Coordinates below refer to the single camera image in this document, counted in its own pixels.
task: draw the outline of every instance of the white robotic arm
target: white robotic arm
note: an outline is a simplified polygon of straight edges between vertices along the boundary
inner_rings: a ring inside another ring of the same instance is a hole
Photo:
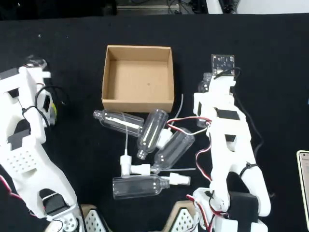
[[[194,94],[194,114],[211,120],[207,135],[211,141],[212,172],[210,188],[198,188],[193,197],[200,202],[205,210],[208,222],[210,222],[213,211],[210,208],[210,194],[213,193],[211,205],[217,211],[227,212],[225,217],[219,215],[213,219],[212,228],[216,232],[239,232],[237,220],[229,218],[231,201],[242,197],[231,196],[226,185],[229,172],[235,172],[240,176],[247,186],[251,196],[257,199],[257,214],[265,217],[270,213],[270,200],[263,174],[256,165],[251,147],[251,135],[245,114],[234,105],[234,97],[230,88],[236,83],[234,75],[216,75],[223,70],[204,76],[202,82],[202,93]],[[251,196],[243,196],[243,199],[253,201]],[[251,230],[266,232],[267,226],[260,220],[251,222]]]
[[[0,107],[3,110],[0,114],[0,164],[36,217],[60,220],[63,223],[61,231],[84,232],[75,192],[42,147],[46,140],[44,127],[56,121],[56,108],[43,81],[50,78],[50,73],[43,71],[46,62],[42,61],[39,65],[27,63],[18,71],[0,73]],[[18,96],[12,97],[12,90],[17,90]],[[23,119],[30,129],[15,132]],[[42,199],[40,193],[46,189],[52,194]]]

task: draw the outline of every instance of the black table surface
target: black table surface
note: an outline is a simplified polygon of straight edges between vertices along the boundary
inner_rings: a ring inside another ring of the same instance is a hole
[[[71,98],[59,107],[57,126],[47,131],[43,145],[50,159],[65,173],[79,203],[98,207],[114,232],[161,230],[176,201],[198,187],[208,187],[198,171],[191,186],[172,186],[160,195],[115,201],[112,177],[120,175],[119,158],[125,136],[103,128],[92,118],[102,109],[101,84],[106,46],[170,46],[174,60],[175,104],[184,94],[180,116],[193,114],[193,93],[204,72],[211,71],[211,54],[234,54],[242,68],[236,92],[260,130],[265,144],[257,155],[271,198],[271,213],[262,221],[269,231],[306,231],[296,152],[309,149],[308,63],[309,14],[290,15],[180,15],[147,17],[89,17],[0,22],[0,70],[20,65],[24,57],[45,58],[54,84]],[[146,114],[136,114],[146,118]],[[195,121],[181,124],[196,130]],[[252,131],[252,145],[259,143]],[[204,134],[175,168],[194,167],[194,153],[208,145]],[[136,138],[129,154],[137,160]],[[153,155],[147,161],[153,162]],[[210,172],[211,157],[200,162]],[[229,176],[231,190],[240,181]],[[42,231],[45,220],[28,215],[25,204],[9,198],[0,186],[3,231]]]

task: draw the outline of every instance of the clear plastic bottle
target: clear plastic bottle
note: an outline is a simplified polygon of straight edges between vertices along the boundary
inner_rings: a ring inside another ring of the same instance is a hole
[[[186,128],[181,129],[187,133],[191,133]],[[151,171],[155,174],[158,174],[161,170],[170,169],[189,149],[194,141],[194,135],[188,135],[181,131],[175,132],[168,143],[164,146],[164,148],[155,154],[155,162],[151,168]]]
[[[93,117],[98,119],[101,125],[107,128],[122,133],[126,133],[127,130],[128,134],[135,137],[140,136],[144,123],[144,119],[141,117],[109,110],[95,110],[93,112]]]
[[[155,150],[160,132],[164,128],[167,120],[168,114],[164,110],[156,109],[148,115],[142,133],[137,141],[139,149],[137,157],[139,159],[145,159],[148,153]]]
[[[155,174],[135,175],[112,179],[112,191],[115,200],[158,195],[162,189],[169,188],[169,180]]]

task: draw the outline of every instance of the cardboard box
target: cardboard box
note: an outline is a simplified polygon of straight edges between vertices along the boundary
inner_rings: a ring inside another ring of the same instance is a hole
[[[174,103],[170,47],[107,46],[102,102],[121,112],[170,112]]]

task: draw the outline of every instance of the circuit board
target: circuit board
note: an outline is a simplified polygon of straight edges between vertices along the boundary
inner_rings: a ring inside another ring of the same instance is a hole
[[[217,75],[220,72],[234,68],[235,58],[233,55],[212,55],[211,56],[212,74]],[[230,70],[225,75],[234,76],[235,71]]]

